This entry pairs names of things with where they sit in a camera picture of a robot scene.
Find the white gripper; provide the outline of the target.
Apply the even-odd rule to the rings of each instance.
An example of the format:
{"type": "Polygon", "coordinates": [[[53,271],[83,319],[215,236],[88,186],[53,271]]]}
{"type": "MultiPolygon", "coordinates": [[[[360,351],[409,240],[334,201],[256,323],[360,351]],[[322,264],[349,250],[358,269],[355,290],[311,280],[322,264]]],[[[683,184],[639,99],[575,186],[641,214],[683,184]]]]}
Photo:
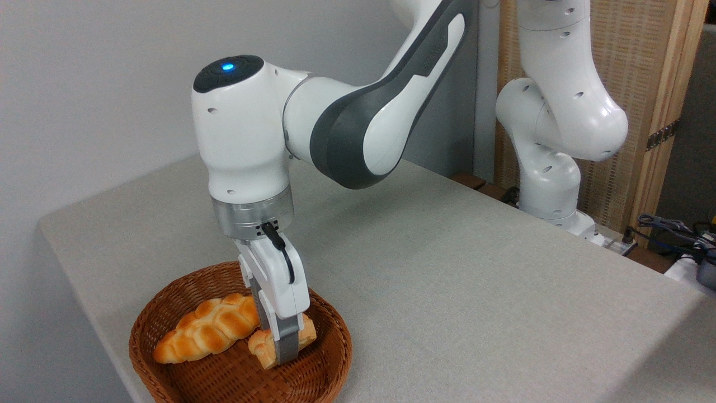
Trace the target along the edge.
{"type": "Polygon", "coordinates": [[[299,331],[303,329],[300,313],[310,306],[306,275],[299,254],[284,235],[286,252],[276,249],[268,237],[258,240],[234,240],[239,250],[241,273],[246,286],[251,287],[260,328],[265,329],[265,311],[260,291],[266,303],[274,309],[272,334],[277,364],[283,365],[299,354],[299,331]]]}

